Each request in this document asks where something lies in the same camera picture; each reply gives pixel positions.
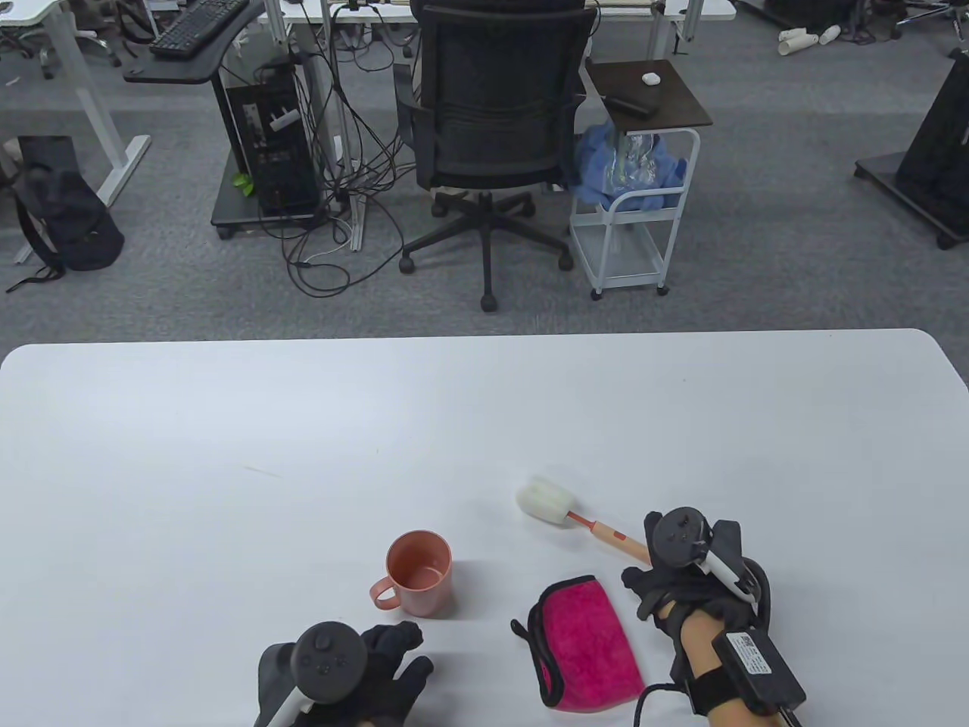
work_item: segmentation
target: hand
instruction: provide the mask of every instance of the hand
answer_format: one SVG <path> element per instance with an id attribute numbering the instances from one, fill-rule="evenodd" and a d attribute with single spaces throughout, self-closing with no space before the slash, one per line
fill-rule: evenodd
<path id="1" fill-rule="evenodd" d="M 749 604 L 730 593 L 716 577 L 704 574 L 694 565 L 672 568 L 654 556 L 653 530 L 662 517 L 660 513 L 651 512 L 643 521 L 652 570 L 627 568 L 622 572 L 622 584 L 641 599 L 637 616 L 641 620 L 653 616 L 656 628 L 672 639 L 676 657 L 670 677 L 683 684 L 694 676 L 680 636 L 683 623 L 690 614 L 702 610 L 731 629 L 750 625 L 755 616 Z"/>
<path id="2" fill-rule="evenodd" d="M 363 680 L 349 697 L 335 705 L 315 705 L 297 719 L 295 727 L 357 727 L 370 722 L 376 727 L 400 727 L 427 684 L 434 665 L 418 656 L 394 679 L 404 654 L 423 643 L 421 629 L 413 621 L 395 626 L 374 626 L 361 634 L 367 647 Z"/>

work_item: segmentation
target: pink microfiber towel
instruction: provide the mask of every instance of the pink microfiber towel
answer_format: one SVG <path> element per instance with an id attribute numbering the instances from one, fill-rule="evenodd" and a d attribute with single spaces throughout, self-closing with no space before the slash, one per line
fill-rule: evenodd
<path id="1" fill-rule="evenodd" d="M 513 620 L 512 631 L 528 642 L 546 707 L 602 711 L 643 690 L 622 624 L 594 576 L 550 585 L 528 612 L 528 628 Z"/>

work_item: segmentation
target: pink mug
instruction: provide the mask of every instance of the pink mug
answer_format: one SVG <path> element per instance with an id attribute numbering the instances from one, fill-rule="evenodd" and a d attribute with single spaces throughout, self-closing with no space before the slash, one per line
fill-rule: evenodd
<path id="1" fill-rule="evenodd" d="M 402 608 L 412 616 L 433 616 L 451 599 L 451 548 L 430 530 L 407 532 L 387 551 L 387 575 L 370 588 L 381 611 Z M 390 598 L 381 598 L 393 590 Z"/>

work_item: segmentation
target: keyboard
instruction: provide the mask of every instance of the keyboard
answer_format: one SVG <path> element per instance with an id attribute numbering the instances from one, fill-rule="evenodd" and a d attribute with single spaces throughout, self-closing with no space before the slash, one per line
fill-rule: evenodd
<path id="1" fill-rule="evenodd" d="M 249 0 L 197 0 L 168 30 L 148 44 L 148 50 L 165 58 L 191 58 L 248 5 Z"/>

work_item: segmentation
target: white cart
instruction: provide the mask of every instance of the white cart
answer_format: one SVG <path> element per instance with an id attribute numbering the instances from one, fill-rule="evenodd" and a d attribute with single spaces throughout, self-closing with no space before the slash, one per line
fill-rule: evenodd
<path id="1" fill-rule="evenodd" d="M 643 85 L 642 75 L 650 72 L 659 74 L 661 82 L 658 86 Z M 606 288 L 631 285 L 655 285 L 656 292 L 664 296 L 669 292 L 666 279 L 679 222 L 700 156 L 700 134 L 693 127 L 712 122 L 669 61 L 595 64 L 588 69 L 588 76 L 603 95 L 635 94 L 644 102 L 659 107 L 659 111 L 646 121 L 612 112 L 612 122 L 626 136 L 662 134 L 668 143 L 674 137 L 689 142 L 681 186 L 627 192 L 608 208 L 583 205 L 575 198 L 572 202 L 569 232 L 577 257 L 592 285 L 592 299 L 601 299 Z M 617 211 L 627 200 L 666 195 L 679 195 L 675 206 L 650 211 Z M 655 230 L 651 223 L 658 222 L 672 222 L 665 244 L 650 232 L 651 227 Z"/>

